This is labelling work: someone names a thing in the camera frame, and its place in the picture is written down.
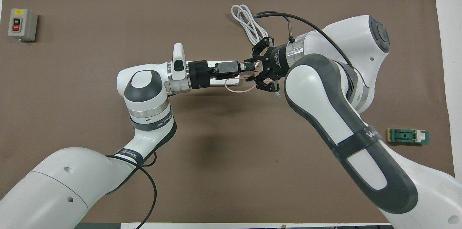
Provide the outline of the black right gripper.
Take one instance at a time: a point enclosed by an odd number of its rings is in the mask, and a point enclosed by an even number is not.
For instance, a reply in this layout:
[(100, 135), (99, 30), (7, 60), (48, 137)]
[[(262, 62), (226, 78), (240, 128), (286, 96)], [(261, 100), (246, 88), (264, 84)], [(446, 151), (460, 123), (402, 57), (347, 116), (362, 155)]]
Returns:
[[(273, 43), (273, 38), (262, 38), (253, 46), (250, 62), (238, 63), (238, 69), (240, 75), (252, 75), (255, 71), (256, 61), (269, 61), (270, 71), (261, 71), (254, 78), (256, 88), (268, 92), (279, 92), (278, 80), (286, 76), (290, 67), (287, 63), (287, 45), (284, 44), (273, 47)], [(268, 50), (265, 55), (262, 56), (261, 53), (266, 48), (268, 48)]]

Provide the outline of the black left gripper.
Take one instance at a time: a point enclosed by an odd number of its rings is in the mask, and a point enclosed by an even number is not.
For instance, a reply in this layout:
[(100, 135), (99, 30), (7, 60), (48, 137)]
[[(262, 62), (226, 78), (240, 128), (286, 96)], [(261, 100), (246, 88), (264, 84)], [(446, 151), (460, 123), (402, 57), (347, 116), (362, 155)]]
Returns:
[(210, 80), (226, 80), (240, 73), (238, 61), (218, 61), (212, 67), (207, 60), (190, 61), (188, 63), (189, 78), (192, 89), (210, 87)]

